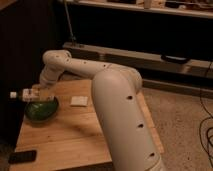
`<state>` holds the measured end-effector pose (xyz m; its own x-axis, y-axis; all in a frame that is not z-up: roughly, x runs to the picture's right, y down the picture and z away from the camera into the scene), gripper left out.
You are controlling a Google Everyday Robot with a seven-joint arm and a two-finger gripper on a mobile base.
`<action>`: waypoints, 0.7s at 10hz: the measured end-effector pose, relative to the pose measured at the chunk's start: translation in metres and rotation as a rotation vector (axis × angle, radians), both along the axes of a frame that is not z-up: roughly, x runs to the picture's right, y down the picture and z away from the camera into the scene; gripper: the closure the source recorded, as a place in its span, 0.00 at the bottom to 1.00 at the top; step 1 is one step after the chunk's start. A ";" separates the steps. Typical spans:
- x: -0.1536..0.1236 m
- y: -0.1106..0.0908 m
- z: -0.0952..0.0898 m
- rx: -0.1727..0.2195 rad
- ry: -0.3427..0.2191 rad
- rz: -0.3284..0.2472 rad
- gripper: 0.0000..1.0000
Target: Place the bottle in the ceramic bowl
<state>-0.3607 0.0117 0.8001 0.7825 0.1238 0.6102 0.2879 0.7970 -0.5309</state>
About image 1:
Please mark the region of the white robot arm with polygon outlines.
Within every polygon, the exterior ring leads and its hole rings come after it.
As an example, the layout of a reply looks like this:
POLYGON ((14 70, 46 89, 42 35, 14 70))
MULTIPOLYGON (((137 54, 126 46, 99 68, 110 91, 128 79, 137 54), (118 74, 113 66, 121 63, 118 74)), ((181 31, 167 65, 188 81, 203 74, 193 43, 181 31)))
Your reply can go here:
POLYGON ((39 82, 54 85, 71 72, 91 80, 91 96, 115 171, 167 171, 141 109, 140 73, 109 62, 74 58, 67 50, 48 50, 39 82))

